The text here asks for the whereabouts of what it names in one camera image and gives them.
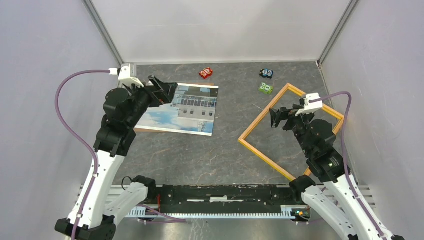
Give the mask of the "wooden picture frame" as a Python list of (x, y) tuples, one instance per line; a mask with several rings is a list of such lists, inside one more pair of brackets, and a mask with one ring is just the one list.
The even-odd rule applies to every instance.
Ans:
[[(279, 166), (277, 163), (275, 163), (273, 160), (271, 160), (269, 157), (267, 157), (265, 154), (260, 152), (253, 145), (251, 145), (250, 143), (246, 141), (246, 138), (248, 137), (248, 135), (256, 128), (256, 126), (261, 122), (261, 120), (269, 113), (269, 109), (272, 108), (283, 97), (283, 95), (287, 91), (293, 92), (294, 94), (298, 96), (302, 96), (306, 94), (304, 91), (300, 90), (294, 85), (287, 83), (278, 92), (278, 94), (271, 100), (271, 102), (262, 110), (262, 112), (255, 118), (255, 120), (250, 124), (250, 126), (241, 134), (241, 136), (238, 138), (238, 142), (291, 182), (296, 178), (295, 176), (290, 174), (287, 170)], [(338, 111), (334, 110), (333, 108), (329, 107), (326, 104), (323, 104), (322, 110), (338, 120), (337, 124), (332, 130), (334, 134), (338, 134), (341, 131), (345, 116), (342, 113), (339, 113)]]

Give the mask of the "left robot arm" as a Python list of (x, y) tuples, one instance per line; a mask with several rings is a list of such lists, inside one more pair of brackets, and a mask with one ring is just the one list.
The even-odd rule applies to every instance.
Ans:
[(107, 203), (113, 180), (136, 137), (137, 123), (147, 109), (170, 104), (179, 86), (155, 76), (148, 81), (147, 85), (127, 83), (106, 94), (101, 127), (94, 145), (88, 148), (92, 163), (81, 195), (69, 215), (56, 222), (56, 232), (73, 240), (111, 240), (137, 204), (156, 200), (154, 180), (137, 176), (122, 194)]

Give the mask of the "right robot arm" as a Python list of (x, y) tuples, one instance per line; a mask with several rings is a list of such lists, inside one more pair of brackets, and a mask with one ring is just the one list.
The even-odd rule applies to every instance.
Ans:
[(270, 109), (271, 127), (284, 121), (283, 130), (292, 131), (312, 174), (334, 196), (331, 201), (307, 175), (291, 181), (289, 199), (315, 210), (343, 240), (402, 240), (378, 219), (359, 190), (343, 157), (333, 147), (336, 135), (332, 124), (316, 119), (314, 113), (297, 114), (297, 109)]

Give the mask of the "green toy block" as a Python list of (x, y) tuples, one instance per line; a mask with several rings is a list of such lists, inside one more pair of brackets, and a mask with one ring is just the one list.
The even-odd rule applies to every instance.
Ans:
[(258, 87), (258, 90), (264, 94), (270, 95), (273, 92), (274, 87), (265, 82), (261, 82)]

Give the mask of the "black blue toy block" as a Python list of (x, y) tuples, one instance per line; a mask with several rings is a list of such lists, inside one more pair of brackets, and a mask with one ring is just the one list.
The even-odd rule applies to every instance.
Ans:
[(259, 72), (259, 76), (262, 78), (272, 79), (274, 75), (274, 71), (268, 68), (263, 68)]

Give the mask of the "red toy block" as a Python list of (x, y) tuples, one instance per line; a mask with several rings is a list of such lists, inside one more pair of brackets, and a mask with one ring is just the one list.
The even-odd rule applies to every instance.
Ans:
[(214, 71), (210, 67), (206, 67), (199, 72), (199, 76), (203, 79), (207, 79), (212, 76), (213, 72)]

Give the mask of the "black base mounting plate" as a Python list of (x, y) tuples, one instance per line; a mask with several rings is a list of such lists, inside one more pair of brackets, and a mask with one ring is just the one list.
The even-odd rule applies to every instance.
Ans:
[(282, 206), (303, 206), (288, 185), (162, 185), (143, 201), (164, 214), (274, 214)]

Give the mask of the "aluminium rail base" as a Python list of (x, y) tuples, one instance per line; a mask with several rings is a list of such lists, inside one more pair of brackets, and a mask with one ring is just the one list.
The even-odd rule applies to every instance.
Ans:
[[(128, 218), (153, 219), (157, 214), (148, 210), (150, 207), (160, 212), (157, 205), (147, 205), (144, 202), (134, 206), (126, 213)], [(281, 206), (279, 213), (163, 213), (167, 216), (179, 219), (290, 219), (302, 220), (310, 216), (311, 209), (305, 204), (300, 206)]]

